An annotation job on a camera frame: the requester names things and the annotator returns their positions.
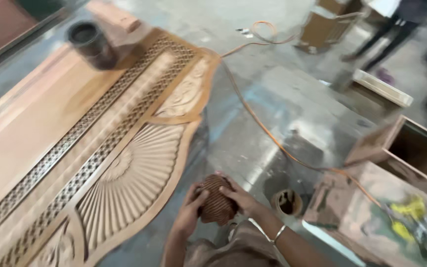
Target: concrete floor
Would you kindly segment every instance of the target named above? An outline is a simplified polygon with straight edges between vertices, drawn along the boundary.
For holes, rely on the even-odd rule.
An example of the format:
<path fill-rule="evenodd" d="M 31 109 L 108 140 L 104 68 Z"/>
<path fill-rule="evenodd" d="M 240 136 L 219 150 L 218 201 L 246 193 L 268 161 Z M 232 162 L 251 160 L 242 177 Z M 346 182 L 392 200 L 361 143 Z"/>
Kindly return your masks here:
<path fill-rule="evenodd" d="M 274 23 L 280 33 L 278 39 L 286 38 L 297 30 L 294 26 L 301 24 L 314 3 L 313 0 L 113 2 L 143 21 L 219 54 L 252 41 L 235 29 L 250 27 L 258 20 Z M 62 44 L 68 25 L 89 17 L 83 9 L 75 11 L 66 22 L 1 63 L 0 96 Z M 341 95 L 318 79 L 333 82 L 342 70 L 350 69 L 350 65 L 340 62 L 340 55 L 355 50 L 370 34 L 370 27 L 359 24 L 324 54 L 308 55 L 290 44 L 249 46 L 225 61 L 245 99 L 293 155 L 315 166 L 341 166 L 357 138 L 375 127 L 375 123 L 341 104 Z M 378 49 L 375 47 L 368 58 Z M 422 56 L 426 50 L 427 25 L 383 64 L 395 77 L 396 87 L 414 98 L 412 106 L 402 113 L 425 127 L 427 111 L 422 103 L 427 98 L 427 64 Z M 166 235 L 188 185 L 215 170 L 232 176 L 266 205 L 274 192 L 285 187 L 303 195 L 312 192 L 320 175 L 290 162 L 278 151 L 243 108 L 221 67 L 214 77 L 204 117 L 205 123 L 193 141 L 189 164 L 170 201 L 148 226 L 108 254 L 100 266 L 158 266 Z M 339 245 L 335 244 L 341 252 L 317 239 L 300 222 L 284 220 L 329 255 L 337 266 L 363 265 Z M 216 224 L 199 223 L 191 239 L 207 238 L 221 245 L 223 232 Z"/>

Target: person's leg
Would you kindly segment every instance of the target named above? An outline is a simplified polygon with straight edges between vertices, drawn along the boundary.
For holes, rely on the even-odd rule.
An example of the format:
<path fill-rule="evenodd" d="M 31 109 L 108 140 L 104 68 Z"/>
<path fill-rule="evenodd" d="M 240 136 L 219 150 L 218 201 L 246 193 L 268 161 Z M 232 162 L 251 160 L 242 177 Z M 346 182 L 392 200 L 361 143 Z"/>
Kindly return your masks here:
<path fill-rule="evenodd" d="M 365 68 L 363 68 L 363 70 L 369 71 L 376 64 L 386 58 L 392 51 L 395 50 L 396 47 L 398 47 L 404 40 L 406 40 L 406 38 L 408 38 L 418 26 L 418 23 L 407 21 L 405 25 L 400 27 L 400 31 L 396 35 L 395 39 L 390 42 L 387 48 L 385 48 L 376 58 L 371 60 L 365 66 Z"/>
<path fill-rule="evenodd" d="M 382 38 L 387 32 L 389 32 L 395 23 L 398 21 L 399 17 L 395 13 L 391 18 L 383 25 L 376 33 L 375 35 L 368 40 L 362 47 L 352 54 L 349 54 L 347 56 L 342 57 L 343 61 L 351 61 L 359 58 L 361 55 L 363 55 L 367 50 L 369 50 L 380 38 Z"/>

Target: open wooden box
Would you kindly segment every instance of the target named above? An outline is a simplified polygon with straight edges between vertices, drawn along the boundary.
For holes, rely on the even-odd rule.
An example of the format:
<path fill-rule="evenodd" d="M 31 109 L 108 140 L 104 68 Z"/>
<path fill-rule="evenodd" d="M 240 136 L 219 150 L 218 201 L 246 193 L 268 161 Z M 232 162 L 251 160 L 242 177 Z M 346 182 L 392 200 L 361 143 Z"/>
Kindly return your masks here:
<path fill-rule="evenodd" d="M 370 160 L 409 183 L 427 181 L 427 129 L 405 116 L 361 138 L 345 165 Z"/>

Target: sunburst carving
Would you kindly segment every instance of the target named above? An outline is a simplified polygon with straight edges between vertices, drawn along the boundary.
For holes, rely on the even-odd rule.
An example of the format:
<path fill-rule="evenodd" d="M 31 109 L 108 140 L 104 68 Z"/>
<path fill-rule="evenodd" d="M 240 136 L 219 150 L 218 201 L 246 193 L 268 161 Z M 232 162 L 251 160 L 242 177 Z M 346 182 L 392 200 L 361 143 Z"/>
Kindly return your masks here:
<path fill-rule="evenodd" d="M 148 124 L 78 205 L 89 250 L 138 219 L 173 171 L 184 125 Z"/>

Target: black pants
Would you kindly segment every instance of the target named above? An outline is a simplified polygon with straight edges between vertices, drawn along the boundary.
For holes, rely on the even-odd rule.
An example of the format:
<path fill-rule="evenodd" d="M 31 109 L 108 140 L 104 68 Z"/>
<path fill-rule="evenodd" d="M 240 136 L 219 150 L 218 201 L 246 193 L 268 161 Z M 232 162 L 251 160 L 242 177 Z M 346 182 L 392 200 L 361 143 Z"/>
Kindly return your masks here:
<path fill-rule="evenodd" d="M 375 36 L 373 36 L 372 39 L 370 39 L 364 46 L 362 46 L 362 48 L 360 48 L 360 50 L 355 53 L 355 55 L 361 56 L 368 49 L 370 49 L 378 40 L 380 40 L 380 38 L 382 38 L 393 28 L 393 26 L 399 19 L 400 17 L 395 12 L 395 14 L 391 16 L 391 18 L 388 20 L 388 22 L 377 31 Z M 406 38 L 409 37 L 418 26 L 419 24 L 416 22 L 406 21 L 403 26 L 400 26 L 398 34 L 387 46 L 387 48 L 385 48 L 376 58 L 372 59 L 363 70 L 370 70 L 377 63 L 386 58 L 396 47 L 398 47 L 398 45 L 400 45 L 404 40 L 406 40 Z"/>

